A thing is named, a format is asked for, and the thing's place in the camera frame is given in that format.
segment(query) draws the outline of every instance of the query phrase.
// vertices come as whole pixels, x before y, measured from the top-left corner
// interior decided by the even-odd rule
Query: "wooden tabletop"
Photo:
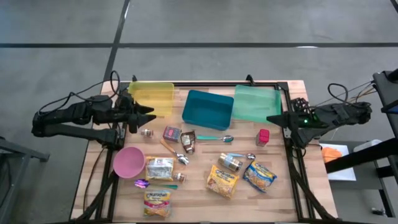
[[[287,81],[289,83],[291,99],[297,97],[307,98],[304,82],[301,80]],[[144,191],[134,186],[134,179],[143,178],[141,174],[134,179],[120,179],[118,196],[114,208],[114,222],[294,222],[297,216],[294,207],[289,170],[287,167],[286,153],[282,138],[281,128],[274,124],[254,123],[250,121],[232,120],[231,126],[226,131],[203,128],[186,124],[182,121],[182,111],[189,90],[207,91],[220,95],[234,95],[234,87],[175,87],[174,107],[172,115],[164,118],[156,118],[142,128],[153,129],[154,137],[145,138],[140,134],[127,133],[125,146],[134,146],[143,150],[147,156],[172,157],[172,154],[163,147],[159,141],[166,126],[173,126],[182,131],[195,130],[196,134],[234,136],[232,144],[218,141],[197,141],[194,155],[188,155],[189,165],[185,166],[175,163],[174,171],[187,175],[187,181],[183,184],[177,182],[166,182],[164,184],[178,184],[178,190],[171,190],[172,214],[168,218],[143,216]],[[111,95],[112,90],[109,82],[103,85],[101,94]],[[285,106],[285,97],[282,96],[282,104]],[[94,125],[95,129],[107,128],[107,124]],[[255,137],[258,131],[268,129],[271,132],[270,141],[265,147],[255,145]],[[184,150],[180,143],[171,144],[178,153]],[[93,164],[101,151],[101,146],[91,141],[88,145],[80,182],[76,193],[75,203],[71,218],[76,218],[83,211],[83,195],[87,185]],[[266,194],[254,189],[248,182],[242,179],[244,169],[238,174],[239,179],[236,191],[231,200],[206,189],[206,180],[211,166],[230,172],[217,163],[221,152],[235,152],[240,154],[254,153],[256,160],[273,171],[278,178],[271,185]],[[100,189],[100,183],[104,168],[105,154],[101,159],[93,175],[90,188],[88,189],[87,205],[94,199]],[[250,161],[241,159],[246,167]],[[321,151],[317,146],[307,147],[304,157],[308,181],[311,191],[320,203],[333,216],[337,216],[335,203],[331,194],[328,177],[323,163]],[[303,193],[300,200],[305,206]],[[109,194],[105,197],[104,212],[108,211]]]

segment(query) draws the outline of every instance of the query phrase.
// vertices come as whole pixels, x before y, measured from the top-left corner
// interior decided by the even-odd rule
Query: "green plastic bin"
[[[280,92],[267,88],[236,85],[233,119],[269,123],[268,116],[281,112]]]

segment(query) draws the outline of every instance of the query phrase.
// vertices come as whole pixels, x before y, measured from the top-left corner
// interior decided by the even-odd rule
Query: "yellow plastic bin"
[[[140,104],[155,110],[148,114],[169,116],[174,100],[173,83],[131,82],[129,93]]]

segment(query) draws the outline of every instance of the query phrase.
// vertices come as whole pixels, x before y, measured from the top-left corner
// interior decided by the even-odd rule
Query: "snack bag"
[[[147,157],[146,180],[173,181],[174,158]]]
[[[238,179],[239,176],[224,172],[213,165],[207,178],[207,188],[224,197],[231,198]]]
[[[256,161],[251,162],[243,174],[244,180],[264,193],[276,178],[277,176],[274,173]]]
[[[146,191],[144,194],[144,216],[168,217],[171,213],[170,195],[168,190]]]

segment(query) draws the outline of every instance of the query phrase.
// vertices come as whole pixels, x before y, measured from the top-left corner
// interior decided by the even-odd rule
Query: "orange object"
[[[337,149],[333,149],[330,147],[324,147],[322,149],[322,157],[325,163],[340,158],[341,156],[343,156],[342,153]]]

